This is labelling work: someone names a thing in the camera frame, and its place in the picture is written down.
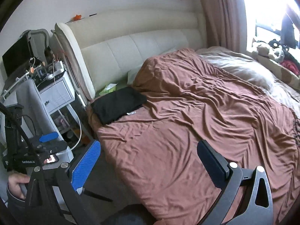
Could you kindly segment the grey sleeve forearm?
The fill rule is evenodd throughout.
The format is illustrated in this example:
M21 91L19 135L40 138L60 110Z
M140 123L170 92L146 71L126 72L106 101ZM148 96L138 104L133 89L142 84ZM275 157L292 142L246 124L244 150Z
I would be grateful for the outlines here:
M10 210L13 217L20 223L25 224L25 197L20 191L19 194L15 195L10 191L7 186L7 196L8 196L8 209Z

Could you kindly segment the person's left hand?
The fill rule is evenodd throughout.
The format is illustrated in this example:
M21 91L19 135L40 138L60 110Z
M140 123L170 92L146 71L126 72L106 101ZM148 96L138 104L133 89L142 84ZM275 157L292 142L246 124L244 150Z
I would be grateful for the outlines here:
M28 184L30 177L22 173L14 173L8 177L8 190L10 193L20 200L24 200L26 196L21 190L20 184Z

